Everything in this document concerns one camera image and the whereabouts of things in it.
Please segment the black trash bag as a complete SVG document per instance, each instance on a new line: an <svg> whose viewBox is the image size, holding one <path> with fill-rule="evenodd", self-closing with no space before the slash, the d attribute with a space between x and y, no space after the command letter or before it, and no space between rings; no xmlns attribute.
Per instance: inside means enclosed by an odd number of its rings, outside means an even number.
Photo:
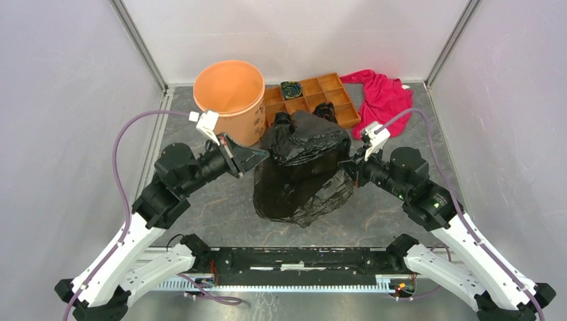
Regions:
<svg viewBox="0 0 567 321"><path fill-rule="evenodd" d="M350 156L350 135L305 111L290 125L272 125L260 140L269 158L255 167L253 205L268 221L308 227L345 205L354 181L338 168Z"/></svg>

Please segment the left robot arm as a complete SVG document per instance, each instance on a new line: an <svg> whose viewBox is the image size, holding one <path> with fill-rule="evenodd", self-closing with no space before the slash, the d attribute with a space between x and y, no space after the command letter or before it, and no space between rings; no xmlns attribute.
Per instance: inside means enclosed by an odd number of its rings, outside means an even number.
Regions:
<svg viewBox="0 0 567 321"><path fill-rule="evenodd" d="M68 305L64 319L121 320L136 301L173 276L205 271L209 253L185 244L142 267L133 265L188 210L191 194L224 174L240 178L269 156L266 150L237 144L227 134L209 141L199 156L187 144L168 145L154 164L150 184L103 252L79 276L56 284L55 292Z"/></svg>

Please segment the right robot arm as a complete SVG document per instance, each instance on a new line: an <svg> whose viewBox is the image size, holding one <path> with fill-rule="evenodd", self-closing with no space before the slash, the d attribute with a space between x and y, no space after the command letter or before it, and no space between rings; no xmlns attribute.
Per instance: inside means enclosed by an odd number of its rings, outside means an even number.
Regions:
<svg viewBox="0 0 567 321"><path fill-rule="evenodd" d="M403 211L432 233L465 264L436 256L409 235L387 248L386 264L395 273L421 274L463 300L479 320L543 320L543 309L556 292L519 272L483 236L450 191L429 178L429 164L419 150L395 149L388 162L382 153L360 148L338 166L357 187L372 183L403 202Z"/></svg>

